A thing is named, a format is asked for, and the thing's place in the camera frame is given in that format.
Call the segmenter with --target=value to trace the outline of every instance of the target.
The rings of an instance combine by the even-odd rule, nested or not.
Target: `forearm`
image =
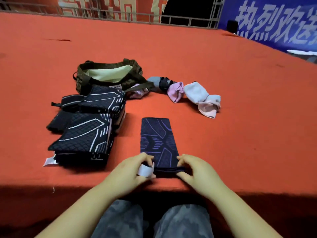
[[[265,220],[226,186],[216,197],[209,197],[224,216],[235,238],[281,237]]]
[[[105,210],[115,197],[102,182],[89,190],[36,238],[87,238],[90,237]]]

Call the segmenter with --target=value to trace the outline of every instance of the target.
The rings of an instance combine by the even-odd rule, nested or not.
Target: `blue banner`
[[[225,0],[218,28],[239,23],[237,35],[286,51],[317,51],[317,0]]]

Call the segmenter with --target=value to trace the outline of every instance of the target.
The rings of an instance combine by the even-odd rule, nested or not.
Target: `red tablecloth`
[[[179,153],[208,161],[236,192],[316,195],[316,65],[221,30],[7,13],[0,13],[0,26],[0,205],[9,214],[0,224],[53,217],[47,209],[56,210],[59,190],[101,182],[140,152],[143,117],[169,118]],[[174,104],[150,93],[127,102],[105,172],[43,168],[59,137],[45,128],[58,112],[50,102],[76,93],[78,64],[123,58],[137,60],[145,78],[198,81],[221,95],[221,112],[209,119],[187,99]],[[187,187],[172,178],[148,189]],[[24,208],[12,211],[19,204]],[[28,218],[17,220],[21,212]]]

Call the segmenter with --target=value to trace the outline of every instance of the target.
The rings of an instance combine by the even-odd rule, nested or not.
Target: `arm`
[[[220,179],[204,160],[190,155],[178,157],[180,165],[189,165],[193,171],[177,173],[199,194],[212,201],[224,216],[236,238],[280,238],[281,236]]]
[[[36,238],[90,237],[101,216],[113,201],[155,178],[155,175],[150,178],[137,176],[141,163],[147,161],[151,166],[152,158],[153,156],[141,153],[122,161],[102,183],[84,194]]]

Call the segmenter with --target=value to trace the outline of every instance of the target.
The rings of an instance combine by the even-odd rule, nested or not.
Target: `right hand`
[[[179,159],[177,166],[189,165],[193,171],[193,175],[191,176],[185,172],[178,172],[176,175],[194,188],[200,195],[213,199],[220,192],[228,189],[214,168],[206,161],[192,155],[184,154],[177,156],[177,159]]]

